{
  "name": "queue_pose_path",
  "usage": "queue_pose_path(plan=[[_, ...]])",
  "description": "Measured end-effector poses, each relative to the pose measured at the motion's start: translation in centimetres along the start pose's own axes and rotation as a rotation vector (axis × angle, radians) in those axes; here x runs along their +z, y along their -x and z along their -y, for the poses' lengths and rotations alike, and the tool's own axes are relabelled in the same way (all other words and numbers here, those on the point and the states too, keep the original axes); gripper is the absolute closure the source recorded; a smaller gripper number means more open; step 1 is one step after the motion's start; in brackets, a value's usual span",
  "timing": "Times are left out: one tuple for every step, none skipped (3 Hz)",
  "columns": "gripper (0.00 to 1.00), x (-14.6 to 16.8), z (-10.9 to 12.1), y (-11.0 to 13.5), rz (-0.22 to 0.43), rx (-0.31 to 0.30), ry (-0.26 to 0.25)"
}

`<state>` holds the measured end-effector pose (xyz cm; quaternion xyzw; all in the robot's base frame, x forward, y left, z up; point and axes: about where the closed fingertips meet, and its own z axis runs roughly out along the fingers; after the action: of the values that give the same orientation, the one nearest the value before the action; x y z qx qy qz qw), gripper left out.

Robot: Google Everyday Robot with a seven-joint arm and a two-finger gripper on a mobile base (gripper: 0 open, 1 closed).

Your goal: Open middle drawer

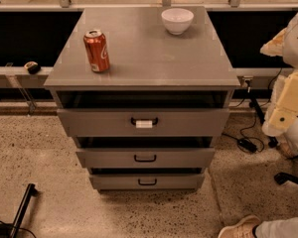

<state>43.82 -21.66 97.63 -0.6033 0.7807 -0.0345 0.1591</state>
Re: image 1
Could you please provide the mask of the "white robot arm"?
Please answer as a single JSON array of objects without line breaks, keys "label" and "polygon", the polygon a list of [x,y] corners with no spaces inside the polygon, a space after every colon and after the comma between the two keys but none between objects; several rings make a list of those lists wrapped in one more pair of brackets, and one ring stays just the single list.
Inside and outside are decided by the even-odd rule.
[{"label": "white robot arm", "polygon": [[260,52],[283,57],[294,68],[288,76],[277,77],[262,125],[265,135],[285,137],[279,150],[287,159],[294,159],[298,157],[298,13]]}]

